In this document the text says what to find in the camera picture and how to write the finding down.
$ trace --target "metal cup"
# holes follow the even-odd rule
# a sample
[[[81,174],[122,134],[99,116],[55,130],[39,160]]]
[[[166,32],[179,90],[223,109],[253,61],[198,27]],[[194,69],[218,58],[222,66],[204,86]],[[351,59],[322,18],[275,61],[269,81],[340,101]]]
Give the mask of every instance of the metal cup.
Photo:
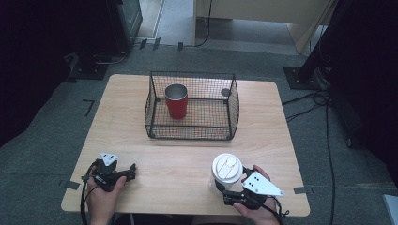
[[[173,119],[183,119],[187,115],[188,90],[180,83],[173,83],[166,87],[166,105]]]

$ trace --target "human hand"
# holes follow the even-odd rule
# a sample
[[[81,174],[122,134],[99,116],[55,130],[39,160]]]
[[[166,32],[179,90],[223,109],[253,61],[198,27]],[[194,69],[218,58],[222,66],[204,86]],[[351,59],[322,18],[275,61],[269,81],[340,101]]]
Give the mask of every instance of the human hand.
[[[87,207],[91,216],[91,225],[106,225],[109,224],[112,215],[116,210],[117,198],[120,191],[126,183],[126,176],[120,177],[114,189],[111,192],[103,190],[98,187],[91,174],[97,168],[94,167],[90,172],[90,178],[87,181]]]
[[[266,172],[264,172],[263,169],[261,169],[259,166],[254,165],[253,169],[257,170],[259,173],[261,173],[264,177],[267,178],[267,180],[270,181],[270,178]],[[265,206],[268,208],[272,209],[274,212],[276,211],[276,203],[273,199],[267,198],[266,202],[264,203]],[[260,207],[258,210],[250,210],[248,209],[245,205],[235,202],[234,207],[237,209],[237,211],[244,217],[249,218],[254,221],[256,225],[272,225],[272,224],[279,224],[278,220],[276,217],[272,215],[271,212],[266,210],[263,207]]]

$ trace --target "cable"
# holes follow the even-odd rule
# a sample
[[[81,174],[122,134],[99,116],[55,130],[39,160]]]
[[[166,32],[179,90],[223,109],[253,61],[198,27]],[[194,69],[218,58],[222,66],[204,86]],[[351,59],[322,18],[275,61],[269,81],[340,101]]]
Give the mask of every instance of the cable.
[[[276,205],[278,206],[278,213],[273,211],[272,209],[270,209],[269,207],[267,207],[264,204],[262,204],[262,207],[267,209],[274,217],[276,217],[279,224],[283,225],[282,219],[285,218],[286,215],[289,215],[290,211],[286,210],[286,212],[282,213],[282,206],[281,206],[281,203],[279,202],[279,200],[277,198],[275,198],[275,196],[269,195],[268,197],[275,201]]]
[[[68,61],[68,66],[70,66],[71,62],[73,61],[73,54],[68,54],[64,56],[64,60]]]
[[[319,94],[320,92],[325,92],[325,91],[317,91],[317,92],[305,95],[303,97],[297,97],[297,98],[294,98],[292,100],[288,100],[288,101],[282,103],[282,105],[286,105],[286,104],[289,104],[289,103],[292,103],[292,102],[296,102],[296,101],[302,100],[302,99],[304,99],[306,97],[313,97],[313,101],[315,102],[313,107],[311,107],[309,110],[304,111],[304,112],[299,112],[297,114],[293,114],[293,115],[290,115],[290,116],[287,116],[286,117],[286,120],[287,120],[286,122],[289,123],[290,121],[296,119],[298,116],[301,116],[303,114],[309,113],[310,111],[312,111],[312,110],[314,110],[316,108],[319,108],[319,107],[322,107],[322,106],[326,106],[328,104],[328,102],[329,102],[329,98],[320,95]]]
[[[100,64],[100,65],[118,64],[118,63],[120,63],[121,61],[123,61],[123,60],[126,58],[126,56],[127,56],[127,54],[124,53],[123,57],[122,57],[121,59],[117,60],[117,61],[112,61],[112,62],[97,62],[97,61],[96,61],[96,64]]]
[[[334,204],[335,204],[335,199],[336,199],[336,178],[334,177],[333,162],[331,160],[331,152],[330,152],[329,113],[328,113],[328,111],[329,111],[329,104],[326,105],[326,139],[327,139],[327,144],[328,144],[329,165],[330,165],[330,173],[331,173],[331,207],[330,207],[329,225],[332,225],[333,220],[334,220]]]
[[[324,28],[325,28],[325,25],[322,26],[321,35],[319,36],[318,51],[319,51],[319,55],[320,55],[321,59],[328,63],[328,62],[331,61],[330,55],[323,55],[322,52],[321,52],[321,43],[322,43],[322,36],[323,36],[323,29]]]
[[[329,155],[330,175],[331,175],[331,207],[330,207],[329,225],[332,225],[333,221],[334,221],[334,205],[335,205],[335,201],[336,201],[336,178],[335,178],[334,169],[333,169],[333,161],[331,159],[330,138],[329,138],[329,103],[330,103],[330,97],[326,98],[325,96],[319,95],[319,92],[323,92],[323,91],[318,91],[318,92],[311,93],[311,94],[308,94],[308,95],[303,96],[303,97],[294,98],[292,100],[284,102],[283,105],[299,101],[299,100],[304,99],[304,98],[309,97],[309,96],[313,96],[313,101],[315,102],[315,105],[310,110],[305,111],[305,112],[300,112],[298,114],[286,117],[286,119],[291,118],[289,121],[287,121],[287,123],[292,121],[293,119],[295,119],[299,115],[308,113],[309,111],[311,111],[313,109],[316,109],[318,107],[326,106],[326,138],[327,138],[327,148],[328,148],[328,155]],[[319,97],[321,97],[324,101],[323,102],[316,101],[316,98],[319,98]]]
[[[84,203],[86,202],[86,200],[87,200],[87,198],[88,198],[88,196],[91,194],[91,192],[93,191],[93,190],[95,190],[96,188],[98,188],[99,186],[95,186],[94,188],[92,188],[88,193],[87,193],[87,195],[85,196],[85,198],[84,198]]]
[[[81,199],[80,199],[80,215],[81,215],[81,217],[82,217],[82,223],[83,223],[84,225],[88,225],[88,224],[87,224],[87,217],[85,216],[85,197],[84,197],[85,187],[87,186],[87,181],[88,181],[88,179],[89,179],[90,172],[91,172],[91,170],[93,169],[93,167],[94,167],[95,165],[97,165],[97,161],[93,162],[93,163],[91,164],[91,166],[88,168],[87,172],[85,173],[85,176],[82,176],[83,187],[82,187],[82,196],[81,196]]]
[[[208,8],[208,16],[207,16],[207,36],[206,39],[199,45],[195,45],[194,47],[200,47],[206,43],[208,37],[210,36],[210,15],[211,15],[211,5],[213,4],[213,0],[210,0],[210,6]]]

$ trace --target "small cup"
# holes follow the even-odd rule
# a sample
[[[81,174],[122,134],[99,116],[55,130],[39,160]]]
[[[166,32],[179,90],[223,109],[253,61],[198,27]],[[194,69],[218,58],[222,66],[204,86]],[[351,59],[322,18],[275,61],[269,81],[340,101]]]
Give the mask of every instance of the small cup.
[[[180,83],[173,83],[166,87],[166,105],[173,119],[183,119],[187,115],[188,90]]]
[[[229,153],[223,153],[214,158],[211,171],[212,177],[210,179],[209,187],[213,192],[220,193],[216,188],[215,180],[224,185],[225,189],[228,190],[232,185],[239,181],[243,174],[243,166],[239,158],[236,156]]]

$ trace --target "wire basket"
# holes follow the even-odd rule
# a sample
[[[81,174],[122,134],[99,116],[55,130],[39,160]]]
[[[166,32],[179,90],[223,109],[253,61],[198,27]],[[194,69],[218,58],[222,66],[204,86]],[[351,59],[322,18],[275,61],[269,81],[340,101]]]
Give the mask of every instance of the wire basket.
[[[173,119],[165,88],[180,83],[188,89],[187,114]],[[155,139],[232,140],[237,131],[239,99],[234,74],[152,71],[145,106],[147,135]]]

